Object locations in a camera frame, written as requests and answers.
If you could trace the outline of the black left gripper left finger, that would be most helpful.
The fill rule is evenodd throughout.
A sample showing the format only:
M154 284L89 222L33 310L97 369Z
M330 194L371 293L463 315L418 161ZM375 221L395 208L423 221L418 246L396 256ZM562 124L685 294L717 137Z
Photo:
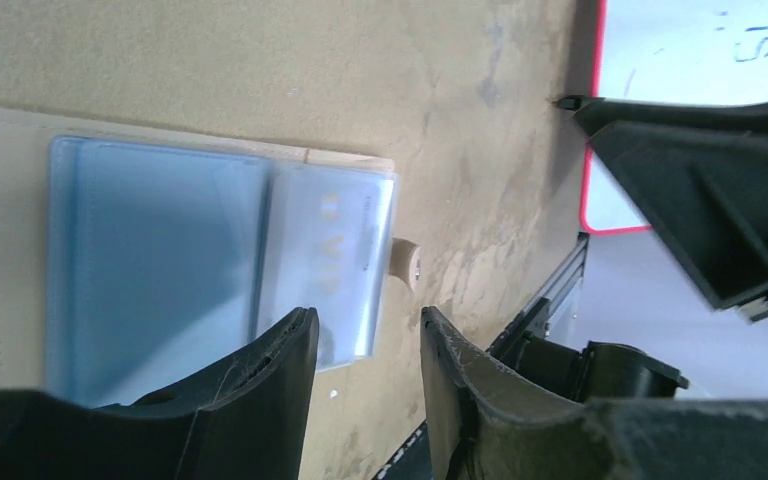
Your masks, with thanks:
M0 479L294 479L318 336L317 312L294 309L130 405L0 390Z

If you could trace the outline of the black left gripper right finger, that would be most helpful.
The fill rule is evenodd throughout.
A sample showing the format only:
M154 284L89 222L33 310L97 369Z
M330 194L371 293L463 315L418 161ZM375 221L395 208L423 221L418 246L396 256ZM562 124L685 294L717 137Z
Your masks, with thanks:
M578 403L478 348L438 309L421 323L437 479L768 479L768 401Z

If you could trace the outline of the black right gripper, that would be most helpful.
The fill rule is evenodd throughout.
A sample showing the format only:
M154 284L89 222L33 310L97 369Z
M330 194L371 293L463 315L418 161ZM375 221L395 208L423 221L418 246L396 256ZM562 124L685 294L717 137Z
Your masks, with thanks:
M767 318L768 102L599 97L573 117L710 306Z

